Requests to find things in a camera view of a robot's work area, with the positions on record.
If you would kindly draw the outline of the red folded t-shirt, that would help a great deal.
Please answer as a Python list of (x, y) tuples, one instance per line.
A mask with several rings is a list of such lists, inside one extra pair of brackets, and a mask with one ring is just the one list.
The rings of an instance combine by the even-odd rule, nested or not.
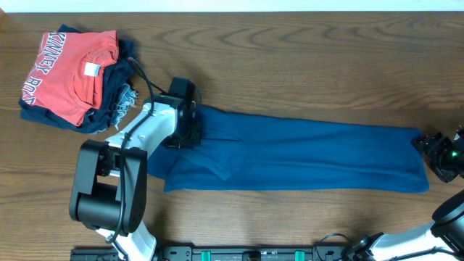
[(117, 62), (115, 30), (100, 33), (48, 32), (23, 87), (22, 101), (50, 109), (74, 126), (102, 105), (104, 69)]

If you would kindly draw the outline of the navy folded garment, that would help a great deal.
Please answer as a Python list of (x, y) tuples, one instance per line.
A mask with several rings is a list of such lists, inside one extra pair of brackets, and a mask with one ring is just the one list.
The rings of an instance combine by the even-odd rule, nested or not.
[[(64, 33), (81, 33), (66, 25), (62, 25), (56, 31)], [(128, 83), (130, 85), (129, 80), (134, 74), (134, 70), (129, 62), (129, 60), (135, 56), (134, 42), (120, 40), (118, 38), (118, 44), (119, 57), (117, 62), (104, 69), (101, 107), (87, 111), (81, 125), (74, 126), (54, 114), (50, 109), (30, 106), (22, 101), (22, 97), (19, 100), (19, 105), (21, 107), (20, 117), (23, 120), (84, 134), (97, 134), (105, 131), (110, 126), (113, 126), (111, 124), (113, 104), (115, 103), (122, 84)]]

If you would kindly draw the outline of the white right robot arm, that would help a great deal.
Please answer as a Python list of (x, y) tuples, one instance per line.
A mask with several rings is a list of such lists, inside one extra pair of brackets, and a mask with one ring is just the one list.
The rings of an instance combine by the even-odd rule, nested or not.
[[(450, 139), (442, 133), (417, 137), (415, 149), (444, 183), (463, 177), (463, 126)], [(432, 221), (403, 233), (378, 233), (346, 249), (343, 260), (462, 260), (463, 192), (450, 197), (433, 213)]]

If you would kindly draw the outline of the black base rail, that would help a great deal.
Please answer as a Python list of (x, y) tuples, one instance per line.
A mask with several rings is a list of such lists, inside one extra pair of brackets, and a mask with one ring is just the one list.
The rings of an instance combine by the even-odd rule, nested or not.
[(361, 246), (342, 246), (336, 244), (316, 244), (312, 247), (270, 248), (270, 247), (194, 247), (164, 246), (154, 250), (152, 261), (375, 261), (382, 260)]

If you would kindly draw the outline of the teal blue t-shirt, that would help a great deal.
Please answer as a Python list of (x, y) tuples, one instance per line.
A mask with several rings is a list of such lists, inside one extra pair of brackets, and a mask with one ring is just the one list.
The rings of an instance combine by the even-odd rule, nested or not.
[(427, 191), (414, 128), (199, 110), (201, 143), (157, 148), (148, 173), (166, 191), (372, 189)]

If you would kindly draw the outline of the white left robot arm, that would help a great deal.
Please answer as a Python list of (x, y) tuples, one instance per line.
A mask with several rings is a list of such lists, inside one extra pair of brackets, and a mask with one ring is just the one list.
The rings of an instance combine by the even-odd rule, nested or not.
[(157, 240), (142, 220), (147, 161), (159, 146), (199, 144), (198, 108), (199, 102), (191, 97), (161, 95), (149, 99), (119, 133), (83, 143), (69, 214), (103, 236), (109, 247), (74, 249), (71, 260), (157, 260)]

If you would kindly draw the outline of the frayed denim garment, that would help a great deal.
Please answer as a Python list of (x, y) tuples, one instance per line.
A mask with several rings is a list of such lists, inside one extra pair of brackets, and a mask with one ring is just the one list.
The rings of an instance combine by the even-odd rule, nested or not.
[(135, 91), (128, 83), (124, 83), (118, 92), (115, 103), (112, 107), (111, 124), (118, 130), (119, 124), (127, 115), (128, 110), (136, 107), (138, 92)]

